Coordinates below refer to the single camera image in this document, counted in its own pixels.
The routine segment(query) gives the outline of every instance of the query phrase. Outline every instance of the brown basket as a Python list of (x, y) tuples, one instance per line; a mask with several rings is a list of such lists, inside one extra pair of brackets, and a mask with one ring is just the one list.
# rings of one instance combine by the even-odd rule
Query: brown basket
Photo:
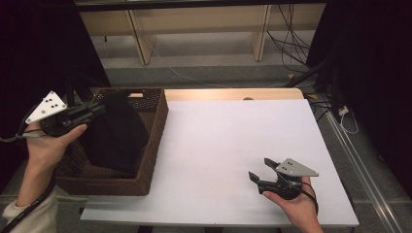
[(148, 144), (141, 150), (135, 162), (137, 174), (128, 174), (108, 168), (93, 166), (87, 160), (79, 142), (71, 145), (56, 171), (56, 183), (73, 195), (128, 195), (149, 194), (157, 150), (169, 111), (164, 90), (161, 88), (102, 88), (93, 102), (108, 91), (130, 90), (130, 104), (142, 118), (150, 135)]

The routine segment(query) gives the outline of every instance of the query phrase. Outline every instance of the sleeve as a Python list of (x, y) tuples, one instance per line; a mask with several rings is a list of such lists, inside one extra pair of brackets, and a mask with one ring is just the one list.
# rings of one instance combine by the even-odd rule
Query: sleeve
[[(3, 212), (3, 217), (8, 221), (12, 221), (16, 216), (24, 211), (26, 207), (17, 207), (16, 201), (9, 204)], [(38, 206), (32, 213), (24, 218), (12, 231), (13, 233), (20, 232), (56, 232), (56, 215), (57, 215), (57, 199), (55, 191)]]

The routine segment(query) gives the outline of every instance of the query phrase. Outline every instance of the white table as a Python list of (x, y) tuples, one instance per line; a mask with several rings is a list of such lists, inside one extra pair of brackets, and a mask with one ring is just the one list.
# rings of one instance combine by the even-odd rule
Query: white table
[(306, 100), (169, 101), (151, 193), (90, 196), (81, 220), (136, 225), (282, 227), (282, 210), (258, 194), (263, 158), (290, 157), (312, 178), (325, 227), (358, 225)]

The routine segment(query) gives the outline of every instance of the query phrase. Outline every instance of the black curtain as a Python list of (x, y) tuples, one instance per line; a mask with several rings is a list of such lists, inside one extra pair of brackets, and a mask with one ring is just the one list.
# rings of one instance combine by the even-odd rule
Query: black curtain
[[(412, 197), (412, 2), (363, 2), (327, 3), (307, 62), (316, 65), (333, 47), (341, 46), (334, 64), (340, 71), (340, 94)], [(335, 44), (342, 25), (358, 6), (362, 6), (355, 21), (359, 30), (344, 35), (354, 43)]]
[[(84, 86), (110, 86), (73, 1), (4, 0), (0, 8), (0, 137), (17, 133), (29, 109), (51, 90), (60, 96), (68, 77)], [(15, 144), (0, 143), (0, 189), (26, 156)]]

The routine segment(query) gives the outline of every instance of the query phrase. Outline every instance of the cable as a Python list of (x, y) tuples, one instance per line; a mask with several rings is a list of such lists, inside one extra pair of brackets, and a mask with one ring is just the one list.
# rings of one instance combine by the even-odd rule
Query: cable
[(178, 77), (180, 77), (180, 78), (182, 78), (182, 79), (185, 79), (185, 80), (193, 81), (193, 82), (196, 82), (196, 83), (201, 83), (201, 84), (204, 84), (204, 85), (206, 85), (206, 86), (216, 86), (216, 87), (222, 87), (222, 88), (232, 88), (232, 87), (225, 86), (225, 85), (220, 85), (220, 84), (209, 84), (209, 83), (205, 83), (205, 82), (202, 82), (202, 81), (199, 81), (199, 80), (190, 78), (190, 77), (185, 77), (185, 76), (182, 76), (182, 75), (178, 74), (172, 67), (170, 67), (170, 66), (167, 65), (166, 61), (158, 54), (158, 52), (157, 52), (157, 51), (155, 50), (155, 48), (151, 45), (151, 43), (146, 39), (146, 37), (144, 37), (144, 38), (145, 38), (146, 42), (148, 43), (148, 45), (152, 48), (152, 50), (154, 51), (154, 53), (157, 55), (157, 57), (160, 58), (160, 60), (163, 62), (163, 64), (164, 64), (167, 68), (169, 68), (169, 70), (171, 70), (171, 71), (172, 71), (175, 75), (177, 75)]
[(331, 104), (331, 102), (330, 101), (317, 101), (317, 102), (312, 102), (312, 101), (309, 101), (309, 104), (313, 104), (313, 105), (315, 105), (315, 104)]
[[(317, 201), (317, 199), (316, 199), (315, 189), (313, 189), (312, 185), (310, 185), (309, 183), (303, 183), (303, 182), (300, 182), (300, 183), (297, 183), (297, 184), (296, 184), (295, 182), (288, 181), (286, 178), (283, 177), (283, 175), (282, 175), (281, 173), (276, 172), (276, 174), (277, 174), (278, 177), (280, 177), (283, 181), (285, 181), (286, 183), (288, 183), (292, 188), (298, 190), (300, 193), (303, 193), (304, 195), (306, 195), (307, 197), (309, 197), (309, 199), (311, 199), (312, 202), (313, 202), (313, 204), (315, 205), (316, 215), (318, 214), (319, 204), (318, 204), (318, 201)], [(312, 189), (314, 195), (312, 196), (309, 192), (303, 190), (301, 187), (297, 187), (297, 186), (300, 185), (300, 184), (308, 185), (308, 186)]]
[(319, 120), (320, 120), (327, 112), (328, 112), (328, 109), (326, 109), (326, 110), (318, 117), (318, 119), (316, 120), (316, 122), (318, 123)]
[(104, 37), (104, 40), (103, 40), (102, 43), (95, 42), (95, 41), (93, 41), (93, 40), (92, 40), (92, 42), (93, 42), (93, 44), (94, 44), (95, 47), (96, 47), (96, 46), (101, 46), (101, 48), (103, 49), (104, 57), (103, 57), (103, 56), (100, 57), (100, 55), (99, 55), (99, 57), (100, 57), (102, 63), (104, 64), (105, 68), (113, 68), (112, 66), (110, 66), (110, 65), (107, 63), (107, 59), (109, 58), (109, 52), (107, 51), (107, 43), (108, 43), (107, 37), (106, 37), (106, 36)]
[(51, 175), (51, 181), (46, 188), (45, 192), (37, 198), (30, 206), (24, 209), (18, 216), (16, 216), (6, 227), (2, 230), (2, 233), (11, 232), (25, 217), (27, 217), (31, 212), (34, 211), (40, 204), (42, 204), (52, 193), (55, 185), (55, 176), (54, 172)]
[(31, 113), (33, 113), (33, 111), (37, 108), (37, 106), (39, 106), (38, 104), (33, 105), (30, 110), (26, 113), (26, 115), (24, 116), (24, 118), (21, 120), (20, 122), (20, 126), (18, 127), (18, 135), (22, 135), (25, 129), (25, 120), (31, 115)]
[[(299, 46), (300, 50), (302, 51), (302, 53), (304, 54), (304, 56), (307, 58), (306, 53), (303, 51), (302, 46), (300, 45), (300, 43), (295, 39), (298, 38), (301, 42), (303, 42), (303, 44), (305, 44), (306, 46), (308, 46), (302, 39), (300, 39), (300, 37), (293, 31), (293, 27), (292, 27), (292, 18), (293, 18), (293, 13), (294, 13), (294, 4), (289, 4), (289, 17), (290, 17), (290, 22), (288, 22), (287, 18), (285, 17), (285, 14), (283, 13), (283, 10), (281, 8), (281, 6), (278, 4), (278, 8), (280, 13), (282, 14), (282, 17), (285, 21), (286, 26), (288, 27), (288, 34), (287, 37), (285, 38), (285, 42), (288, 38), (289, 32), (291, 32), (291, 36), (292, 36), (292, 42), (295, 45), (295, 43), (297, 43), (297, 45)], [(303, 62), (303, 60), (301, 59), (299, 52), (297, 51), (296, 46), (294, 46), (294, 49), (296, 50), (297, 56), (300, 58), (300, 61)]]
[[(284, 43), (284, 41), (278, 40), (276, 38), (273, 38), (273, 40), (275, 40), (276, 42), (282, 42)], [(290, 45), (290, 46), (295, 46), (296, 44), (294, 43), (289, 43), (289, 42), (285, 42), (285, 44)], [(304, 49), (310, 49), (310, 47), (306, 47), (306, 46), (302, 46)]]
[(279, 45), (279, 43), (275, 41), (275, 39), (273, 38), (273, 36), (272, 36), (268, 31), (267, 31), (266, 33), (269, 35), (270, 39), (272, 40), (272, 42), (273, 42), (273, 44), (276, 46), (276, 48), (281, 51), (281, 53), (282, 53), (282, 63), (283, 63), (283, 65), (284, 65), (288, 70), (295, 71), (295, 72), (299, 72), (299, 73), (305, 73), (304, 71), (294, 70), (294, 69), (290, 68), (289, 66), (287, 66), (287, 65), (285, 64), (285, 61), (284, 61), (284, 59), (283, 59), (283, 54), (286, 54), (286, 55), (289, 56), (291, 59), (293, 59), (293, 60), (297, 61), (298, 63), (300, 63), (300, 64), (302, 64), (302, 65), (304, 65), (304, 66), (307, 67), (307, 65), (306, 65), (303, 61), (301, 61), (299, 58), (295, 57), (294, 55), (292, 55), (291, 53), (289, 53), (288, 51), (286, 51), (284, 48), (282, 48), (282, 46)]
[(356, 126), (356, 131), (355, 132), (349, 131), (343, 126), (343, 118), (345, 117), (345, 115), (347, 115), (347, 114), (342, 115), (342, 118), (340, 119), (340, 126), (342, 127), (343, 131), (345, 131), (346, 133), (352, 134), (352, 135), (357, 134), (360, 131), (360, 129), (358, 127), (357, 119), (355, 118), (354, 112), (352, 112), (352, 116), (354, 117), (355, 126)]
[(36, 134), (36, 133), (33, 133), (33, 132), (36, 132), (36, 131), (43, 131), (43, 130), (42, 130), (42, 129), (33, 129), (33, 130), (24, 131), (23, 134), (21, 134), (21, 135), (16, 134), (16, 136), (13, 137), (13, 138), (9, 138), (9, 139), (0, 138), (0, 142), (3, 142), (3, 143), (11, 143), (11, 142), (14, 142), (14, 141), (17, 140), (17, 139), (39, 138), (39, 137), (47, 136), (47, 134)]

